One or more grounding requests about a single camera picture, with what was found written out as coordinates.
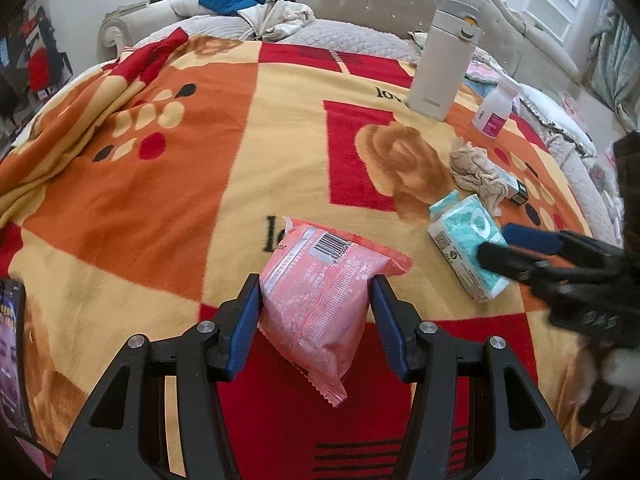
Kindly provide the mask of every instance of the clothing pile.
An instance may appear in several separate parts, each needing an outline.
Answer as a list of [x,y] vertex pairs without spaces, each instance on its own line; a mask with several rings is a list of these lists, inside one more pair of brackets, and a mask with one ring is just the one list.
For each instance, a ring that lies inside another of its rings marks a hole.
[[251,29],[243,40],[279,41],[315,20],[313,10],[287,0],[170,0],[179,16],[241,16]]

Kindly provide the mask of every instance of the crumpled cloth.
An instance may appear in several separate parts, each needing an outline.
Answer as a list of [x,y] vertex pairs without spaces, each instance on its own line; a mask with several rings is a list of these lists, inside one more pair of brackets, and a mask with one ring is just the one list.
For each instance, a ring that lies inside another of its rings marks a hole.
[[477,148],[471,142],[464,144],[456,137],[449,154],[449,169],[458,187],[476,193],[490,215],[502,214],[498,204],[507,197],[509,187],[498,176],[484,148]]
[[312,23],[316,17],[311,7],[285,0],[267,0],[248,9],[238,10],[252,27],[249,35],[256,40],[279,41]]

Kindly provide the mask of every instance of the blue handle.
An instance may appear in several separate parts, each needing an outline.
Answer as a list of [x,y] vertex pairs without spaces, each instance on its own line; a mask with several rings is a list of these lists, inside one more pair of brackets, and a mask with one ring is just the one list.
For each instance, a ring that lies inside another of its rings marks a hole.
[[507,224],[502,228],[502,236],[509,245],[549,256],[558,254],[564,247],[564,241],[557,234],[524,225]]
[[387,299],[383,284],[378,277],[371,280],[369,286],[370,303],[376,318],[380,341],[385,349],[389,367],[404,383],[409,379],[409,363],[405,355],[404,338],[392,311],[392,305]]
[[[242,301],[242,294],[237,301]],[[249,348],[251,348],[251,342],[254,340],[255,329],[258,325],[261,306],[260,283],[256,281],[244,300],[242,314],[240,314],[236,328],[231,335],[229,361],[226,364],[226,373],[231,380],[236,378],[236,375],[242,371],[246,364]]]

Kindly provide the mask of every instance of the quilted bedspread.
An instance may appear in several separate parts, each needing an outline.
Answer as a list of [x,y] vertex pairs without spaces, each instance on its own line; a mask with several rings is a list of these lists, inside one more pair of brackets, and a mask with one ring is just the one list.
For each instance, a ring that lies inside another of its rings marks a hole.
[[[478,98],[465,88],[446,122],[425,118],[403,103],[413,73],[397,60],[176,30],[59,92],[0,165],[0,266],[28,295],[33,440],[59,452],[126,339],[167,338],[209,319],[262,270],[282,217],[295,216],[411,256],[414,268],[391,279],[398,297],[456,336],[503,336],[576,444],[574,335],[547,325],[544,306],[516,283],[474,303],[427,234],[428,205],[450,182],[440,170],[452,140],[487,148],[526,183],[529,203],[503,205],[500,222],[589,229],[526,123],[513,118],[497,140],[485,138],[470,125]],[[245,480],[390,474],[412,389],[389,370],[372,322],[338,408],[256,334],[245,370],[220,386]],[[464,440],[465,429],[456,435]]]

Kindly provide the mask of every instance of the tissue pack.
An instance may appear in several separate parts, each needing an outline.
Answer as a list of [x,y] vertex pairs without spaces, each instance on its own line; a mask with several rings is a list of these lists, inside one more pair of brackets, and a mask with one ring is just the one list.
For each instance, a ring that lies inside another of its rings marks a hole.
[[[444,201],[451,202],[448,196],[440,202]],[[431,206],[432,212],[443,209],[440,202]],[[477,195],[450,205],[428,231],[475,301],[492,300],[508,285],[506,278],[484,270],[478,264],[476,254],[481,243],[507,245],[507,242]]]

